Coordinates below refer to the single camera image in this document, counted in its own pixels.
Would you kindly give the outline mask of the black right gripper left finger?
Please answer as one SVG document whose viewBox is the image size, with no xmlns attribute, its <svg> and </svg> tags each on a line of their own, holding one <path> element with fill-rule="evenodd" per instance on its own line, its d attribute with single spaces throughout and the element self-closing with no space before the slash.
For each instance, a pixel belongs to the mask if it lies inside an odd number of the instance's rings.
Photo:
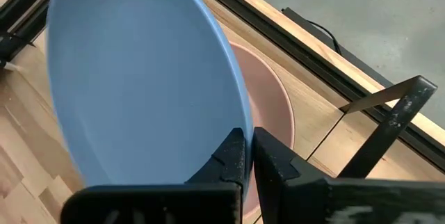
<svg viewBox="0 0 445 224">
<path fill-rule="evenodd" d="M 183 184 L 92 186 L 67 200 L 60 224 L 241 224 L 244 170 L 234 128 Z"/>
</svg>

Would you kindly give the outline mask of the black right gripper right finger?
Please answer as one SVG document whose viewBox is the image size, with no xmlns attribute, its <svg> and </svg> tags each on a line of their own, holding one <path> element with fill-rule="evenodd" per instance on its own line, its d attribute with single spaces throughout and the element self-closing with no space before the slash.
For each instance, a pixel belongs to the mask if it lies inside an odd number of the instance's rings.
<svg viewBox="0 0 445 224">
<path fill-rule="evenodd" d="M 333 178 L 262 127 L 253 145 L 264 224 L 445 224 L 445 183 Z"/>
</svg>

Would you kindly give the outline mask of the blue plate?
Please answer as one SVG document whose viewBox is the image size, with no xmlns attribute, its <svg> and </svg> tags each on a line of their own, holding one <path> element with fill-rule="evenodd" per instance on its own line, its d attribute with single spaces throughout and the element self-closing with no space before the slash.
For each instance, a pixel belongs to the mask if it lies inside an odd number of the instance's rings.
<svg viewBox="0 0 445 224">
<path fill-rule="evenodd" d="M 202 0 L 51 0 L 51 97 L 86 186 L 179 184 L 234 128 L 248 93 Z"/>
</svg>

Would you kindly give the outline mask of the pink plate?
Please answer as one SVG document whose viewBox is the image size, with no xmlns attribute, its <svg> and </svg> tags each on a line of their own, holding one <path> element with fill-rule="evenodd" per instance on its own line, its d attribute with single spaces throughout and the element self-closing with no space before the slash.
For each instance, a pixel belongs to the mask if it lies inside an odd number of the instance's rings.
<svg viewBox="0 0 445 224">
<path fill-rule="evenodd" d="M 293 147 L 295 121 L 288 93 L 270 61 L 235 42 L 231 48 L 240 66 L 255 127 L 263 127 L 287 147 Z"/>
</svg>

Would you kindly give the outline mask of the black bar beside table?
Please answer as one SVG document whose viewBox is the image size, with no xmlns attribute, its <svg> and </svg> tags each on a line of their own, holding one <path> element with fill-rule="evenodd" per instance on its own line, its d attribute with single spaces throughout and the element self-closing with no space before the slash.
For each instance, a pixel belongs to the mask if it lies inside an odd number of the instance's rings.
<svg viewBox="0 0 445 224">
<path fill-rule="evenodd" d="M 329 48 L 334 50 L 336 53 L 338 53 L 340 56 L 342 56 L 344 59 L 352 63 L 355 67 L 363 71 L 365 74 L 370 76 L 372 79 L 377 81 L 379 84 L 383 85 L 385 88 L 392 86 L 393 83 L 390 82 L 388 79 L 384 78 L 381 74 L 376 72 L 373 68 L 368 66 L 365 62 L 361 61 L 358 57 L 356 57 L 354 54 L 349 52 L 347 49 L 345 49 L 343 46 L 341 46 L 335 36 L 327 30 L 324 26 L 310 21 L 308 19 L 305 19 L 304 17 L 300 16 L 298 13 L 296 13 L 291 8 L 283 8 L 281 9 L 282 14 L 288 17 L 290 20 L 301 26 L 304 30 L 312 34 L 315 38 L 326 44 Z"/>
</svg>

